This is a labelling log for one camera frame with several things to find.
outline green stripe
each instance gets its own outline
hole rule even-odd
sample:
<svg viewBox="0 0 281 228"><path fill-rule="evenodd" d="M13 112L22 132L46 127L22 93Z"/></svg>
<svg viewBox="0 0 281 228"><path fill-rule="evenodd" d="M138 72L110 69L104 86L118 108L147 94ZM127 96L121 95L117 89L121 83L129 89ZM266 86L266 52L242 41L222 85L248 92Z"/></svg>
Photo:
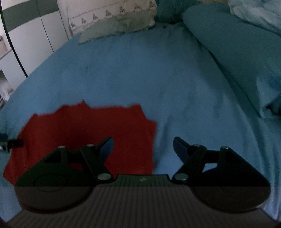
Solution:
<svg viewBox="0 0 281 228"><path fill-rule="evenodd" d="M56 0L37 0L37 4L41 16L58 11Z"/></svg>
<svg viewBox="0 0 281 228"><path fill-rule="evenodd" d="M58 10L56 0L30 0L3 10L3 17L9 32L26 22Z"/></svg>
<svg viewBox="0 0 281 228"><path fill-rule="evenodd" d="M3 17L8 32L28 21L40 17L36 0L23 2L3 10Z"/></svg>

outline wall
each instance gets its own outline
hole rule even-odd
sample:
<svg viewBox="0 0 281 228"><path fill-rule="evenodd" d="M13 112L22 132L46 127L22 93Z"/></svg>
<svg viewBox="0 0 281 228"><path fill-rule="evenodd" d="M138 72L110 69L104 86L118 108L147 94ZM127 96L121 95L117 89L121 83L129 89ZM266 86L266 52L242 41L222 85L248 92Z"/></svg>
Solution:
<svg viewBox="0 0 281 228"><path fill-rule="evenodd" d="M4 43L6 44L6 47L8 50L11 49L10 44L8 42L7 36L5 34L5 30L4 30L4 26L2 23L2 19L0 20L0 36L2 36L4 38Z"/></svg>

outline screw head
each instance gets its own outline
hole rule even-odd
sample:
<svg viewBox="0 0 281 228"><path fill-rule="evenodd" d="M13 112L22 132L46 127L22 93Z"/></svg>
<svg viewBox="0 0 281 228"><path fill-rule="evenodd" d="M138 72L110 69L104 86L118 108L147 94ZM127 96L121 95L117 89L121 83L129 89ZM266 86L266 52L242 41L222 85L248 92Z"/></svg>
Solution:
<svg viewBox="0 0 281 228"><path fill-rule="evenodd" d="M177 173L175 175L175 179L178 181L186 181L188 179L188 175L185 173Z"/></svg>
<svg viewBox="0 0 281 228"><path fill-rule="evenodd" d="M101 181L107 181L111 178L111 175L109 173L101 173L98 175L98 179Z"/></svg>

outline red towel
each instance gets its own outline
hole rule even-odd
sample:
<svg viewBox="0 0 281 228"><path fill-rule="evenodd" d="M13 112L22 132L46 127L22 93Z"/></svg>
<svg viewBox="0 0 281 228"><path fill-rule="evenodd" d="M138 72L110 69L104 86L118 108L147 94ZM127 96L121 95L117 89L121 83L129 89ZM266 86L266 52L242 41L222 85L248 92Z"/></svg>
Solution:
<svg viewBox="0 0 281 228"><path fill-rule="evenodd" d="M155 128L156 122L146 119L140 105L90 108L83 101L62 106L52 114L34 114L18 136L24 146L12 150L3 177L14 185L58 146L78 150L87 144L97 145L108 136L114 140L114 149L105 166L114 177L152 174Z"/></svg>

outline blue bed sheet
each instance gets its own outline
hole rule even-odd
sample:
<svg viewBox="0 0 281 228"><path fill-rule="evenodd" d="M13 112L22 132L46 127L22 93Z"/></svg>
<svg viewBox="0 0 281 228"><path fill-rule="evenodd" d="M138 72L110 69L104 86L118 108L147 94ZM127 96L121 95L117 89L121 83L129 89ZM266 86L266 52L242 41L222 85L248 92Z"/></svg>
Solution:
<svg viewBox="0 0 281 228"><path fill-rule="evenodd" d="M159 23L83 45L78 39L69 40L18 87L0 112L0 133L17 137L34 113L81 100L91 107L139 103L157 122L155 174L171 177L182 166L173 151L175 136L213 150L227 145L270 181L273 191L265 211L280 218L280 118L262 120L247 97L238 98L183 23ZM3 172L8 156L0 156Z"/></svg>

